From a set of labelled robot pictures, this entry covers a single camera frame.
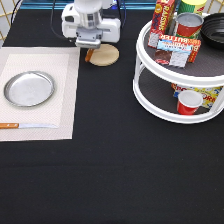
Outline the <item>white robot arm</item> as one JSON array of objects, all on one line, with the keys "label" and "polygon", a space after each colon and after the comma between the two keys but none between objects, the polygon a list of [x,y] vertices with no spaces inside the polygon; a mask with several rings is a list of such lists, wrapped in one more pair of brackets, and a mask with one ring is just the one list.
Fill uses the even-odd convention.
[{"label": "white robot arm", "polygon": [[74,0],[61,15],[63,35],[75,39],[75,45],[81,48],[98,49],[102,42],[117,43],[120,20],[103,17],[103,10],[113,5],[114,0]]}]

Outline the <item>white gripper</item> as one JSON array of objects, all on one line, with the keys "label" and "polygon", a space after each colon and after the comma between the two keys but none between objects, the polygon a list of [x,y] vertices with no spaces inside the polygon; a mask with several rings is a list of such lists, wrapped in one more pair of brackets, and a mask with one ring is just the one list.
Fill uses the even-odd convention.
[{"label": "white gripper", "polygon": [[80,48],[98,49],[102,42],[117,43],[121,22],[118,18],[104,18],[103,10],[111,3],[70,3],[63,9],[62,33],[74,39]]}]

